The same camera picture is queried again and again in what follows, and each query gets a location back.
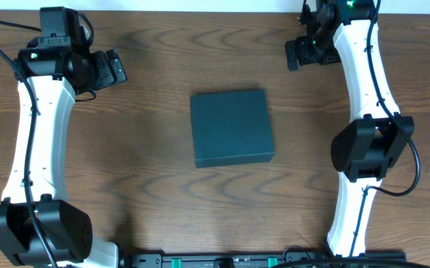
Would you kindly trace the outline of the dark green box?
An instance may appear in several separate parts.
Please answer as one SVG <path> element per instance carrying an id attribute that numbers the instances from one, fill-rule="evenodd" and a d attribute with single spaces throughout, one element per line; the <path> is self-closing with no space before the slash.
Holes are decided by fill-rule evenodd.
<path id="1" fill-rule="evenodd" d="M 269 162 L 275 154 L 266 92 L 190 97 L 196 168 Z"/>

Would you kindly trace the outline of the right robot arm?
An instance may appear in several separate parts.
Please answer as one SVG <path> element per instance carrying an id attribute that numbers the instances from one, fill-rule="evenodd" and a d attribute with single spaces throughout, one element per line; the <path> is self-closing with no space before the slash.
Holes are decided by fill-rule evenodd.
<path id="1" fill-rule="evenodd" d="M 420 181 L 420 157 L 411 136 L 414 121 L 403 116 L 391 94 L 378 41 L 380 3 L 371 0 L 317 1 L 302 6 L 298 18 L 306 35 L 285 43 L 288 69 L 318 63 L 340 63 L 350 100 L 350 122 L 331 143 L 331 160 L 338 172 L 335 216 L 327 235 L 335 257 L 357 258 L 366 252 L 370 211 L 382 180 L 405 147 L 414 157 L 411 193 Z"/>

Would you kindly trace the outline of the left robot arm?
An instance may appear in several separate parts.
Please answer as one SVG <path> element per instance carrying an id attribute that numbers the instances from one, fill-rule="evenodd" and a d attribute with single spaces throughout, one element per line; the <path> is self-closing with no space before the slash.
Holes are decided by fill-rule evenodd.
<path id="1" fill-rule="evenodd" d="M 9 60 L 19 93 L 16 149 L 0 202 L 0 250 L 15 266 L 128 267 L 115 244 L 94 236 L 68 201 L 66 138 L 84 94 L 127 79 L 116 50 L 91 51 L 87 17 L 66 7 L 39 12 L 39 36 Z"/>

